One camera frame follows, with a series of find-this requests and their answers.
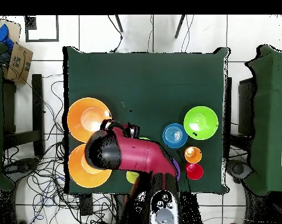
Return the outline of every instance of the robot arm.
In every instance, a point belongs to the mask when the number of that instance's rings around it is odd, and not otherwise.
[[[157,142],[136,138],[138,128],[104,121],[88,141],[85,158],[96,169],[120,169],[151,174],[144,224],[179,224],[177,170],[172,157]]]

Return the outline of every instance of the blue cloth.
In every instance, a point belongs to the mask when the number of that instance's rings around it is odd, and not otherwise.
[[[13,41],[8,37],[8,27],[3,24],[0,27],[0,41],[2,41],[9,48],[9,51],[13,49]]]

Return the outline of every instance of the pink object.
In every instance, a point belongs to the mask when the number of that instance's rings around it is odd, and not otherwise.
[[[187,163],[185,168],[186,175],[190,180],[198,180],[203,176],[203,168],[197,163]]]
[[[177,175],[173,161],[167,159],[165,150],[159,144],[142,139],[127,138],[122,130],[114,127],[117,144],[121,152],[121,164],[118,169]]]

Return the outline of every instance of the red cup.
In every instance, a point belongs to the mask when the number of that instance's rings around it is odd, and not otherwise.
[[[190,180],[198,180],[203,176],[203,168],[197,163],[187,163],[185,169]]]

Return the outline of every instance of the blue bowl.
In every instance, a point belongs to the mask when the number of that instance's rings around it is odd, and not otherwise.
[[[170,124],[163,131],[163,141],[170,148],[178,149],[185,145],[186,140],[188,134],[181,124]]]

